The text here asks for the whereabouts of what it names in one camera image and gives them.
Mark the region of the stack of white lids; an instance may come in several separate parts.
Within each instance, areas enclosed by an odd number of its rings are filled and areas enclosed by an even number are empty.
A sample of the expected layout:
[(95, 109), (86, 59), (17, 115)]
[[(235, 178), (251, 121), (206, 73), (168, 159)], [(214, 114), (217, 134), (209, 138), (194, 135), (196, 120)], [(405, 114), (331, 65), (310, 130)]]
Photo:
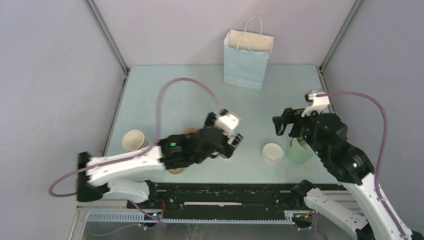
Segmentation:
[(282, 147), (276, 143), (270, 142), (264, 145), (261, 150), (261, 157), (269, 164), (277, 164), (283, 160), (285, 156)]

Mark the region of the stack of paper cups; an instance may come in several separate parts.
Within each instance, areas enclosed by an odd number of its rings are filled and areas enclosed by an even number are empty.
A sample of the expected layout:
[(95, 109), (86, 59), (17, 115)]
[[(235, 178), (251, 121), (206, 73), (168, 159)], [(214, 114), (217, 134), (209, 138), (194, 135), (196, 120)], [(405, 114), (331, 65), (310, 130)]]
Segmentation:
[(123, 136), (121, 144), (126, 151), (136, 151), (150, 146), (151, 142), (142, 131), (135, 129)]

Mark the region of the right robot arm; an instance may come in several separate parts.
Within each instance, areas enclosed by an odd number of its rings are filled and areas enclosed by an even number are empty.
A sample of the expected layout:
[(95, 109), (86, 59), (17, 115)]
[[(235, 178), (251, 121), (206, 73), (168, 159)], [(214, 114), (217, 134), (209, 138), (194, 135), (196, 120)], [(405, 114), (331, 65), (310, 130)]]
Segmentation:
[(358, 216), (329, 200), (308, 180), (291, 189), (291, 204), (297, 209), (315, 210), (344, 229), (355, 240), (422, 240), (423, 234), (408, 228), (395, 213), (377, 183), (376, 170), (366, 153), (347, 141), (348, 127), (334, 113), (306, 114), (305, 108), (286, 108), (274, 116), (275, 132), (300, 137), (314, 151), (326, 170), (350, 192), (363, 212)]

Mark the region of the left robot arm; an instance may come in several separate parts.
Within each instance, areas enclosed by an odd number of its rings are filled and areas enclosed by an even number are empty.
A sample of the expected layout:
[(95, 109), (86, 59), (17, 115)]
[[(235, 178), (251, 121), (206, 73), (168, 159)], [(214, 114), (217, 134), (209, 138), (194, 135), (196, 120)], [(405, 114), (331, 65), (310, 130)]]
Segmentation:
[(130, 175), (187, 168), (219, 155), (230, 158), (243, 136), (228, 136), (218, 127), (204, 127), (196, 132), (169, 135), (151, 149), (147, 147), (113, 156), (94, 157), (78, 154), (76, 199), (94, 202), (102, 198), (127, 199), (153, 208), (158, 202), (155, 184), (124, 178)]

